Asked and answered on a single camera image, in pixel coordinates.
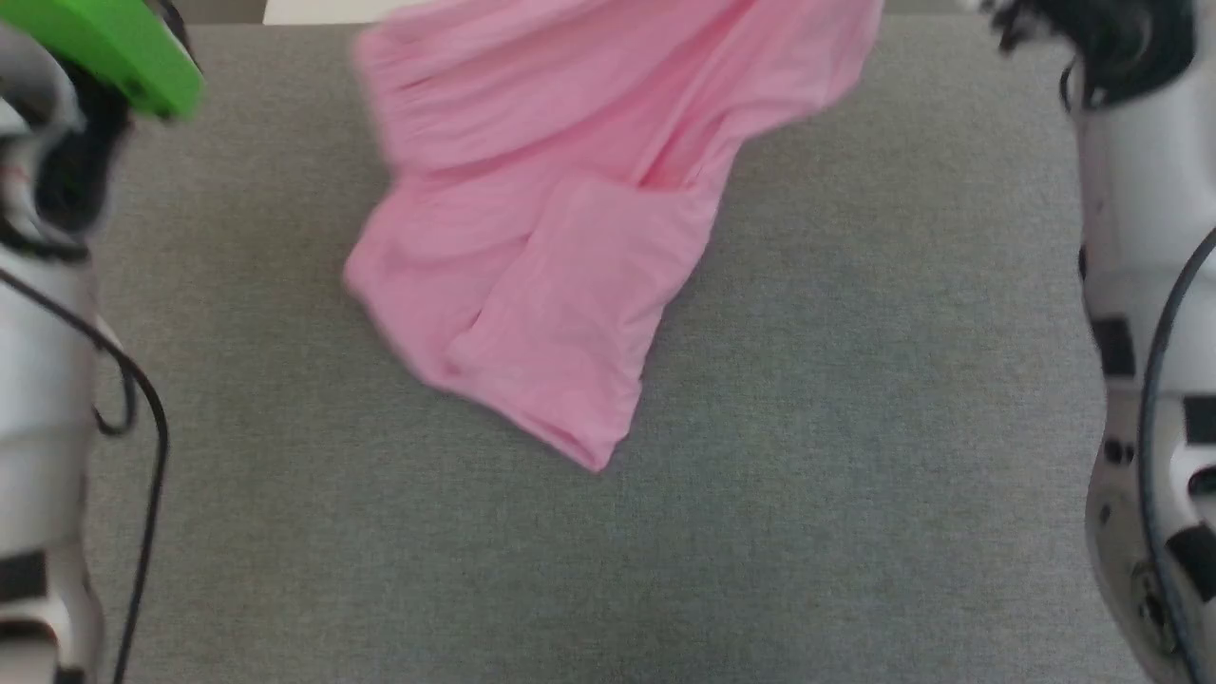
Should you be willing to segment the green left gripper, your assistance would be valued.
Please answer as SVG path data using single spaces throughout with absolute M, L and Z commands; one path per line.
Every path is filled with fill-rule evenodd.
M 170 1 L 4 1 L 1 18 L 141 114 L 187 120 L 199 108 L 203 74 Z

